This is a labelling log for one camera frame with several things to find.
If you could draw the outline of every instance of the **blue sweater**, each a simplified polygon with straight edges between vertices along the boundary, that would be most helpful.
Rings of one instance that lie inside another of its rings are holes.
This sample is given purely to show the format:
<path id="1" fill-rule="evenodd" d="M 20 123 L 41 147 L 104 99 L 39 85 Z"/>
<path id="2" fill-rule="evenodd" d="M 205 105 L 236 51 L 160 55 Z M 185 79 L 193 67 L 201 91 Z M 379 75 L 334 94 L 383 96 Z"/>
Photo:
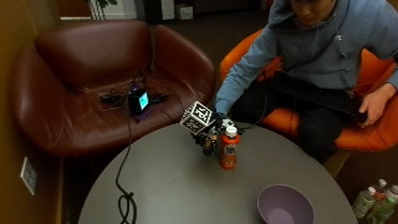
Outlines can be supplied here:
<path id="1" fill-rule="evenodd" d="M 294 23 L 290 0 L 274 0 L 269 24 L 222 82 L 217 112 L 228 113 L 261 69 L 278 55 L 290 77 L 338 90 L 355 86 L 362 49 L 383 60 L 397 57 L 398 13 L 393 6 L 386 0 L 335 1 L 331 17 L 302 30 Z M 387 82 L 398 89 L 398 69 Z"/>

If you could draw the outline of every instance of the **water bottle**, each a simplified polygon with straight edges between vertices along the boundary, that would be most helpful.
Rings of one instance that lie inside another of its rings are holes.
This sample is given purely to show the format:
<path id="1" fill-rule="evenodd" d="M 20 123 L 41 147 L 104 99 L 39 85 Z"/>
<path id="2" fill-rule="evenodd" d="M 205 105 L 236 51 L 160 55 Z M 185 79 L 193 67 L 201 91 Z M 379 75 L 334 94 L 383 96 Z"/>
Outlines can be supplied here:
<path id="1" fill-rule="evenodd" d="M 395 200 L 391 197 L 377 201 L 369 215 L 366 216 L 366 221 L 369 224 L 385 224 L 390 215 L 394 213 Z"/>
<path id="2" fill-rule="evenodd" d="M 373 204 L 375 202 L 374 192 L 375 189 L 373 187 L 369 187 L 367 190 L 362 190 L 359 192 L 355 201 L 353 202 L 351 205 L 351 210 L 357 218 L 365 217 L 366 213 L 373 207 Z"/>
<path id="3" fill-rule="evenodd" d="M 393 185 L 387 190 L 385 194 L 386 198 L 390 197 L 395 200 L 395 204 L 398 203 L 398 185 Z"/>
<path id="4" fill-rule="evenodd" d="M 220 166 L 225 170 L 233 170 L 237 167 L 237 145 L 240 136 L 237 135 L 237 128 L 233 126 L 226 127 L 225 134 L 222 135 L 222 152 Z"/>
<path id="5" fill-rule="evenodd" d="M 386 184 L 387 184 L 386 180 L 379 179 L 377 184 L 371 185 L 371 187 L 375 189 L 375 193 L 373 196 L 378 201 L 385 199 Z"/>

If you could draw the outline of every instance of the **purple bowl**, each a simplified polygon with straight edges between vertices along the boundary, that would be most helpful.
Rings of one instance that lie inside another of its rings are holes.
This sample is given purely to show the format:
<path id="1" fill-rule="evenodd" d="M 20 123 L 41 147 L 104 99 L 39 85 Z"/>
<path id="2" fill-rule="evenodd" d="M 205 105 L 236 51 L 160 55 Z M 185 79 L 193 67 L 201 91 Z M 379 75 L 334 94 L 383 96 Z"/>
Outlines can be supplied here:
<path id="1" fill-rule="evenodd" d="M 313 224 L 313 206 L 293 187 L 266 187 L 258 194 L 257 207 L 268 224 Z"/>

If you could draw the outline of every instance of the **table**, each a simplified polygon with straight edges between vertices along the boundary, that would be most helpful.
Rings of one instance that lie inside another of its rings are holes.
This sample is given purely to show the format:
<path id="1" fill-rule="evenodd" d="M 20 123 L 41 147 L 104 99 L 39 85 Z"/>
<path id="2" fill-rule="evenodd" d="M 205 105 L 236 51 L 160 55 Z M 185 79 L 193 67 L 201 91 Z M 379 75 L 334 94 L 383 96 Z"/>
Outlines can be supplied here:
<path id="1" fill-rule="evenodd" d="M 125 152 L 108 164 L 88 193 L 80 224 L 121 223 L 114 179 Z M 218 154 L 202 156 L 178 124 L 152 132 L 130 146 L 120 183 L 134 192 L 140 224 L 265 223 L 256 200 L 272 184 L 293 186 L 306 195 L 314 224 L 357 223 L 321 164 L 291 141 L 260 127 L 241 136 L 237 168 L 230 171 L 220 167 Z"/>

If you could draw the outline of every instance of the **orange chair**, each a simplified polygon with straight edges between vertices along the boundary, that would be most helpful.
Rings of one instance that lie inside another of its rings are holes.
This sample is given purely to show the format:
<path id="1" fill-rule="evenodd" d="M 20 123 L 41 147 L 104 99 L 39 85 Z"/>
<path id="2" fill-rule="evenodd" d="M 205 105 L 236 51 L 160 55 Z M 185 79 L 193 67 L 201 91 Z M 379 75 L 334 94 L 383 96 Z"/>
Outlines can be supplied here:
<path id="1" fill-rule="evenodd" d="M 220 80 L 224 80 L 230 67 L 240 61 L 240 58 L 246 53 L 252 43 L 262 30 L 258 30 L 248 36 L 233 48 L 225 56 L 220 65 Z M 358 85 L 355 92 L 359 95 L 377 90 L 377 88 L 387 80 L 397 64 L 393 60 L 381 61 L 367 50 L 362 51 L 362 67 L 359 71 Z M 281 60 L 276 58 L 264 68 L 262 74 L 265 77 L 273 75 L 274 71 L 281 68 Z M 266 118 L 260 122 L 264 126 L 276 132 L 281 133 L 290 139 L 297 137 L 297 114 L 289 108 L 278 108 Z M 331 156 L 325 164 L 333 176 L 343 166 L 354 150 L 369 152 L 379 152 L 391 148 L 398 142 L 398 96 L 393 96 L 386 106 L 383 117 L 377 123 L 362 129 L 357 125 L 343 128 L 341 136 L 335 140 L 335 144 L 341 150 Z"/>

